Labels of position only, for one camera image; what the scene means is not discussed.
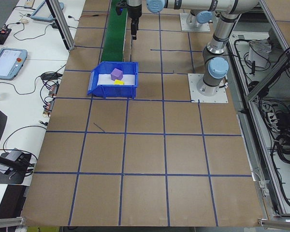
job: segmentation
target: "tablet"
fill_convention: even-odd
[[[61,9],[63,9],[64,4],[62,2],[59,4]],[[38,6],[38,8],[31,14],[30,18],[33,20],[45,22],[52,22],[54,20],[45,1],[43,1],[40,6]]]
[[[16,77],[26,58],[26,50],[2,48],[0,50],[0,79],[12,80]]]

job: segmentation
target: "purple cube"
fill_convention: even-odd
[[[123,78],[123,75],[122,75],[122,71],[119,70],[119,69],[114,69],[112,72],[111,72],[111,79],[114,81],[114,80],[121,80]]]

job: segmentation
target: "blue bin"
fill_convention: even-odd
[[[99,74],[110,74],[114,69],[119,69],[123,74],[135,76],[134,85],[98,85]],[[93,94],[97,97],[126,97],[135,98],[138,85],[138,63],[137,62],[111,62],[103,61],[91,71],[87,95]]]

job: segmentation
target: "metal mounting plate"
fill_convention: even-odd
[[[225,88],[220,88],[217,94],[212,97],[207,97],[199,93],[199,91],[197,90],[197,83],[201,78],[203,78],[203,75],[204,74],[200,74],[200,73],[188,74],[191,102],[228,103],[228,98],[227,98]]]
[[[208,25],[208,23],[204,23],[203,25],[197,27],[197,28],[191,28],[187,25],[186,20],[188,17],[188,13],[180,13],[180,25],[182,27],[182,31],[187,32],[202,32],[202,33],[210,33],[211,29]]]

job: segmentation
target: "white table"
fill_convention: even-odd
[[[81,15],[85,0],[60,0],[65,4],[64,15],[69,26],[77,27],[78,21],[68,18],[68,15],[74,16],[76,19]],[[23,6],[25,0],[20,0],[18,6]],[[35,0],[34,8],[41,4],[42,0]],[[24,8],[15,8],[8,18],[6,24],[18,22],[21,19],[20,13],[32,13],[32,10]],[[50,23],[42,21],[34,21],[28,17],[29,23],[25,24],[25,30],[17,34],[19,39],[31,38],[43,34],[46,25]],[[15,85],[16,89],[21,93],[27,93],[34,90],[34,79],[44,72],[55,72],[62,67],[67,59],[69,52],[66,50],[60,33],[57,29],[49,26],[46,35],[34,40],[18,41],[13,34],[21,30],[22,24],[10,25],[12,33],[7,38],[2,47],[26,49],[28,51],[27,60],[24,66],[12,81],[4,81]],[[70,29],[74,37],[76,29]],[[37,80],[36,91],[29,95],[18,95],[13,86],[0,84],[0,110],[7,115],[7,124],[0,142],[2,148],[6,138],[18,128],[30,125],[43,126],[39,120],[47,122],[49,118],[43,116],[43,102],[40,97],[40,89],[43,86],[40,78]],[[42,91],[42,96],[46,97],[48,90]],[[44,139],[45,130],[42,128],[31,127],[16,132],[7,142],[6,148],[13,149],[17,147],[25,151],[32,152],[39,156],[41,145]],[[35,158],[31,158],[31,163],[36,162]],[[31,176],[26,177],[23,185],[29,186]],[[0,203],[7,188],[6,184],[0,184]]]

